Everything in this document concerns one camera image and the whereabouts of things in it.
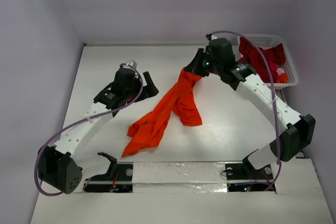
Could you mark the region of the orange t shirt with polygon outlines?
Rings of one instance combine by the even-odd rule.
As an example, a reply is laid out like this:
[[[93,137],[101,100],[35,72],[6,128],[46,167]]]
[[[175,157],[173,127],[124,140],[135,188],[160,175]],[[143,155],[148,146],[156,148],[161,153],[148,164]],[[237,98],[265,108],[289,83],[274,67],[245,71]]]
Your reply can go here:
[[[125,147],[122,157],[158,147],[172,113],[179,117],[184,126],[202,125],[202,118],[193,93],[195,85],[201,79],[200,76],[182,69],[177,82],[156,107],[129,127],[127,136],[131,137],[131,140]]]

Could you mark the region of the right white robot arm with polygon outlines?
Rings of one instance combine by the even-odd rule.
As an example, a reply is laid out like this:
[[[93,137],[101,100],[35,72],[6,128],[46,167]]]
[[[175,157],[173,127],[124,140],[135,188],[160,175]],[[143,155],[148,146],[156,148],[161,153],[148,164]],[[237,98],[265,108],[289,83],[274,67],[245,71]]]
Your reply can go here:
[[[273,125],[275,140],[244,158],[241,171],[246,177],[255,177],[266,165],[291,160],[311,144],[316,124],[314,117],[303,116],[290,108],[266,86],[250,64],[236,61],[227,39],[213,37],[205,48],[198,49],[185,70],[200,77],[211,73],[218,75]]]

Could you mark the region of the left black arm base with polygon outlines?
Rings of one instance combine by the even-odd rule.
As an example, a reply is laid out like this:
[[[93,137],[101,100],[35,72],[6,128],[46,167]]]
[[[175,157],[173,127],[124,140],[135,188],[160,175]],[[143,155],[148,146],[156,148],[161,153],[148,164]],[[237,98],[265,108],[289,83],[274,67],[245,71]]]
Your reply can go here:
[[[105,153],[99,156],[109,161],[107,171],[85,180],[83,191],[87,193],[131,193],[133,192],[133,163],[119,163],[118,160]]]

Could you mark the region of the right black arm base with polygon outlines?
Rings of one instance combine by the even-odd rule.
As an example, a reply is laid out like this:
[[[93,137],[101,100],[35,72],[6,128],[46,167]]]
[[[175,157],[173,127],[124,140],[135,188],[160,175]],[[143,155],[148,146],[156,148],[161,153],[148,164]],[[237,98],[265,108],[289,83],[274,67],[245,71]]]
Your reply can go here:
[[[226,163],[220,175],[228,179],[228,190],[251,192],[266,190],[275,192],[273,174],[266,174],[271,170],[271,164],[277,157],[269,148],[257,149],[247,155],[240,163]]]

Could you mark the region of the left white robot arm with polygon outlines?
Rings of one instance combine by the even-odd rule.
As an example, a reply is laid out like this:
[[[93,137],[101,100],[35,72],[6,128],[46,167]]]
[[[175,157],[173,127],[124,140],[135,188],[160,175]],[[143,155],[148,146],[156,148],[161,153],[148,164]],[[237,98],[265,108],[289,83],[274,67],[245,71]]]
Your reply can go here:
[[[78,154],[120,110],[158,92],[149,72],[139,73],[134,66],[121,64],[114,80],[94,97],[84,117],[55,133],[39,149],[34,167],[39,192],[49,197],[71,194],[82,180]]]

